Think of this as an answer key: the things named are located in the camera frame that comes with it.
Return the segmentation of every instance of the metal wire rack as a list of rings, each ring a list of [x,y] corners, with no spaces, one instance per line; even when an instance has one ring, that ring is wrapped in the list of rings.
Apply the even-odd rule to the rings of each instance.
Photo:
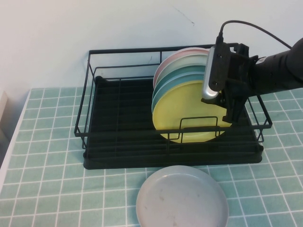
[[[196,47],[210,48],[213,45],[199,45]],[[142,76],[138,72],[134,77],[121,77],[125,69],[154,67],[150,71],[153,75],[155,67],[161,62],[165,53],[187,48],[164,47],[142,49],[94,50],[89,52],[84,89],[80,101],[79,113],[75,125],[75,136],[82,138],[84,167],[87,169],[100,168],[129,168],[152,167],[170,165],[218,165],[236,163],[256,163],[262,160],[264,141],[262,131],[272,126],[272,122],[265,105],[258,96],[259,105],[264,112],[265,121],[259,123],[251,102],[248,106],[254,116],[251,124],[247,110],[244,109],[238,123],[231,127],[218,126],[216,116],[197,116],[182,118],[178,129],[155,130],[152,123],[152,78]],[[102,62],[110,64],[106,57],[111,55],[121,59],[122,54],[129,62],[143,61],[145,54],[148,63],[105,65],[92,57],[102,55]],[[110,78],[105,78],[103,70],[120,69],[122,72]],[[213,126],[182,127],[184,120],[196,118],[212,118]],[[214,139],[207,142],[184,143],[184,133],[213,132]],[[181,143],[175,143],[181,137]]]

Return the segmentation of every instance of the wall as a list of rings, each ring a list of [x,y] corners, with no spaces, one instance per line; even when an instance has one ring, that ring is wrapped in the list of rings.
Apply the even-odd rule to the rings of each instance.
[[[88,50],[209,44],[230,19],[255,23],[293,45],[303,37],[302,0],[7,0],[0,3],[0,87],[11,137],[32,87],[80,86]],[[286,50],[260,31],[228,25],[226,42],[251,55]]]

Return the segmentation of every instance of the white plate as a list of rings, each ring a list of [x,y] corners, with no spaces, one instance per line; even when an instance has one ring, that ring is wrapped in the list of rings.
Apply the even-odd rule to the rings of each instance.
[[[139,191],[136,211],[141,227],[226,227],[228,220],[219,184],[188,166],[152,174]]]

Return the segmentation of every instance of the countertop edge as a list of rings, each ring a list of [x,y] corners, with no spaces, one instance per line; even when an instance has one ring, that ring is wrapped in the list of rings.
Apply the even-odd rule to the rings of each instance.
[[[26,106],[27,106],[30,94],[31,94],[31,90],[29,91],[29,93],[27,95],[27,99],[26,99],[25,104],[23,106],[23,109],[22,109],[21,115],[19,117],[18,123],[16,125],[13,137],[11,138],[11,141],[9,143],[9,148],[8,148],[8,150],[6,152],[6,155],[4,157],[2,166],[0,168],[0,192],[1,192],[2,187],[3,187],[3,183],[4,183],[4,180],[5,180],[6,172],[7,172],[7,169],[9,167],[10,157],[11,157],[11,154],[13,152],[13,148],[14,148],[14,145],[15,145],[15,142],[16,142],[16,138],[18,136],[18,132],[19,132],[19,129],[20,129],[23,117],[24,117],[24,113],[25,113],[25,110],[26,110]]]

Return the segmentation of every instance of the grout line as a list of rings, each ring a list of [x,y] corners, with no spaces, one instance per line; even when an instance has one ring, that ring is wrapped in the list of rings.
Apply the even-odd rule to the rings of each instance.
[[[57,106],[56,106],[56,110],[55,110],[55,116],[57,114],[58,104],[59,104],[59,99],[57,101]],[[42,187],[42,180],[43,180],[43,176],[44,176],[44,172],[45,172],[45,167],[46,167],[46,162],[47,162],[49,147],[51,145],[51,137],[52,137],[52,133],[53,133],[53,126],[52,126],[52,129],[51,129],[51,135],[50,135],[50,138],[49,138],[49,141],[48,141],[48,145],[47,145],[46,156],[45,156],[44,166],[43,166],[43,170],[42,170],[41,182],[40,182],[40,185],[39,185],[38,195],[40,194],[41,187]],[[34,218],[33,218],[33,222],[32,222],[32,227],[34,227],[34,223],[35,223],[35,217],[36,217],[37,208],[38,208],[38,201],[39,201],[39,199],[37,198],[37,200],[36,200],[36,206],[35,206],[35,211],[34,211]]]
[[[31,140],[30,140],[30,145],[31,145],[31,141],[32,141],[32,139],[33,139],[33,136],[34,136],[34,131],[32,132],[32,136],[31,136]],[[26,156],[25,161],[24,161],[24,166],[23,166],[23,170],[22,170],[20,182],[19,182],[19,186],[18,186],[18,189],[17,189],[17,193],[16,193],[16,197],[15,197],[15,202],[14,202],[13,210],[12,210],[12,213],[11,213],[12,216],[11,216],[11,218],[10,218],[10,220],[9,220],[9,227],[11,226],[11,223],[12,223],[12,220],[13,220],[13,215],[14,215],[15,208],[16,208],[16,203],[17,203],[17,197],[18,197],[18,194],[19,194],[19,191],[20,191],[21,181],[22,181],[23,174],[24,174],[24,171],[25,171],[25,166],[26,166],[26,163],[27,163],[27,158],[28,158],[28,156]]]
[[[72,112],[74,112],[75,110],[75,102],[76,102],[76,99],[74,99],[74,106],[72,108]],[[68,140],[67,140],[67,150],[68,150],[68,147],[69,147],[69,144],[70,144],[70,139],[71,137],[69,136]],[[61,193],[62,193],[62,188],[63,188],[63,180],[64,180],[64,174],[65,174],[65,167],[66,167],[66,160],[67,160],[67,154],[68,152],[66,152],[65,154],[65,160],[64,160],[64,167],[63,167],[63,173],[62,173],[62,178],[61,178],[61,186],[60,186],[60,191],[59,191],[59,199],[58,199],[58,207],[57,207],[57,214],[56,214],[56,221],[55,221],[55,227],[57,227],[58,225],[58,216],[59,216],[59,208],[60,208],[60,199],[61,199]]]
[[[251,171],[252,177],[253,177],[253,179],[254,179],[255,185],[256,185],[256,187],[257,187],[258,193],[259,193],[259,195],[260,195],[260,198],[261,198],[261,201],[262,201],[262,204],[263,204],[265,213],[266,213],[266,215],[267,215],[269,224],[270,224],[271,227],[273,227],[273,225],[272,225],[272,223],[271,223],[271,221],[270,221],[270,218],[269,218],[269,215],[268,215],[268,211],[267,211],[267,209],[266,209],[266,206],[265,206],[263,197],[261,196],[261,191],[260,191],[259,186],[258,186],[258,184],[257,184],[256,178],[255,178],[255,175],[254,175],[254,172],[252,171],[251,165],[248,164],[248,166],[249,166],[249,168],[250,168],[250,171]]]
[[[240,205],[240,208],[241,208],[242,215],[245,216],[244,210],[243,210],[243,207],[242,207],[240,198],[239,198],[238,190],[237,190],[236,184],[235,184],[235,182],[234,182],[234,180],[233,180],[231,168],[230,168],[229,165],[227,165],[227,166],[228,166],[228,170],[229,170],[229,173],[230,173],[230,175],[231,175],[231,178],[232,178],[233,186],[235,187],[235,191],[236,191],[237,199],[238,199],[238,202],[239,202],[239,205]],[[245,221],[245,226],[248,227],[248,224],[247,224],[247,221],[246,221],[246,218],[245,218],[245,217],[244,217],[244,221]]]
[[[106,177],[106,169],[104,169],[104,177],[103,177],[102,227],[104,227],[105,177]]]

